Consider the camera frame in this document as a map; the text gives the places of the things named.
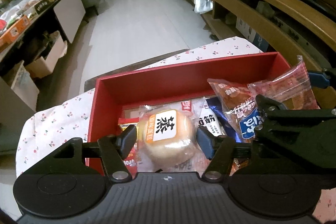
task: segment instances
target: blue snack wrapper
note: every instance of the blue snack wrapper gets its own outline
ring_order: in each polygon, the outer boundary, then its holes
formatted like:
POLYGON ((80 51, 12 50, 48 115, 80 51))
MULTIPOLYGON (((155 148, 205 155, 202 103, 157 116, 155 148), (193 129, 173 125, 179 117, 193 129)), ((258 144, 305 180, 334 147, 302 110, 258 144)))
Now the blue snack wrapper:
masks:
POLYGON ((258 108, 255 108, 250 115, 239 122, 243 139, 253 138, 254 128, 259 124, 262 124, 261 115, 258 108))
POLYGON ((217 97, 213 97, 213 98, 206 99, 206 101, 207 101, 210 109, 214 112, 214 114, 218 118, 218 121, 222 124, 226 134, 229 137, 234 138, 234 140, 238 143, 243 142, 240 139, 239 134, 228 123, 228 121, 227 121, 227 119, 226 119, 226 117, 223 113, 222 104, 221 104, 220 100, 217 97))

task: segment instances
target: snack package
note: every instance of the snack package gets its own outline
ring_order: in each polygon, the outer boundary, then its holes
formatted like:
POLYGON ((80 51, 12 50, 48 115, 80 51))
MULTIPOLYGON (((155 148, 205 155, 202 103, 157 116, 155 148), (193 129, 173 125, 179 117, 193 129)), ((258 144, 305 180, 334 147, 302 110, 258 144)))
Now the snack package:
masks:
POLYGON ((137 156, 139 172, 169 170, 196 151, 196 129, 204 98, 140 109, 137 156))
POLYGON ((212 98, 208 98, 206 99, 207 104, 209 106, 209 108, 213 111, 213 113, 216 115, 218 121, 220 122, 220 124, 222 125, 222 127, 224 128, 225 134, 233 139, 235 139, 235 141, 237 143, 241 143, 242 142, 242 138, 240 137, 240 135, 232 128, 232 126, 228 123, 223 110, 222 110, 222 104, 220 102, 220 100, 218 99, 218 97, 212 97, 212 98))
POLYGON ((210 161, 205 157, 201 148, 198 146, 193 157, 181 164, 177 164, 171 167, 163 169, 163 172, 175 173, 175 172, 198 172, 201 177, 204 170, 208 167, 210 161))
POLYGON ((220 99, 229 124, 243 142, 250 142, 254 138, 254 128, 261 124, 262 120, 247 86, 226 80, 208 79, 208 82, 220 99))
POLYGON ((319 109, 302 56, 298 55, 298 61, 295 67, 273 81, 249 84, 252 95, 261 94, 277 100, 288 109, 319 109))
POLYGON ((201 111, 198 125, 206 126, 209 132, 211 132, 215 137, 219 135, 226 135, 225 130, 219 125, 216 115, 213 113, 206 101, 201 111))
MULTIPOLYGON (((127 120, 135 120, 135 119, 119 119, 119 122, 122 122, 119 124, 119 127, 122 131, 124 131, 129 125, 135 125, 137 126, 137 122, 127 122, 127 120)), ((132 147, 130 153, 128 154, 127 158, 124 159, 124 164, 126 165, 126 168, 131 173, 132 177, 134 178, 137 170, 137 159, 136 154, 137 153, 137 143, 134 144, 132 147)))

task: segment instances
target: cardboard box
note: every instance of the cardboard box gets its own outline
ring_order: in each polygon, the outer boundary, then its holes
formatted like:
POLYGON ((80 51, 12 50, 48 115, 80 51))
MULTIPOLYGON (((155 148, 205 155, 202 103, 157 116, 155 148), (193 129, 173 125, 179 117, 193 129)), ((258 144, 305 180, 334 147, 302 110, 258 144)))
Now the cardboard box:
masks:
POLYGON ((16 64, 4 77, 4 81, 23 100, 27 106, 36 112, 37 96, 40 91, 24 68, 24 61, 16 64))
POLYGON ((32 78, 43 78, 53 73, 56 63, 66 47, 66 41, 63 41, 59 31, 54 32, 51 36, 54 36, 55 44, 46 59, 40 57, 26 66, 26 70, 30 73, 32 78))
POLYGON ((263 52, 268 49, 268 42, 263 39, 254 29, 252 29, 246 22, 237 17, 236 29, 253 45, 258 47, 263 52))
POLYGON ((15 22, 5 33, 0 37, 0 47, 5 44, 11 44, 29 25, 27 16, 23 16, 15 22))

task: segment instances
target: orange box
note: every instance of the orange box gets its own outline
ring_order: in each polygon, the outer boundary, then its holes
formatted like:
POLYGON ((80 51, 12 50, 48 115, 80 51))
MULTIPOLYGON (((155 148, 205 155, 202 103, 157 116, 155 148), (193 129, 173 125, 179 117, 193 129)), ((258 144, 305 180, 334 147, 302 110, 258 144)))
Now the orange box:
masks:
POLYGON ((2 52, 5 48, 7 48, 8 44, 0 38, 0 52, 2 52))
POLYGON ((20 18, 0 37, 0 46, 8 43, 11 44, 29 25, 27 16, 20 18))

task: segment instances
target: red gift box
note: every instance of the red gift box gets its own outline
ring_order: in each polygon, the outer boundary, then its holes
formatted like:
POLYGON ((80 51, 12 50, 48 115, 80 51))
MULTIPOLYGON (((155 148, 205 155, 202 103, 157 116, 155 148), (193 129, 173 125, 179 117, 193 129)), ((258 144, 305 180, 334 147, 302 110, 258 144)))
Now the red gift box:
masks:
MULTIPOLYGON (((208 78, 249 84, 272 80, 290 68, 278 52, 239 55, 119 73, 99 78, 92 103, 88 141, 120 134, 123 110, 214 95, 208 78)), ((100 171, 100 159, 89 166, 100 171)))

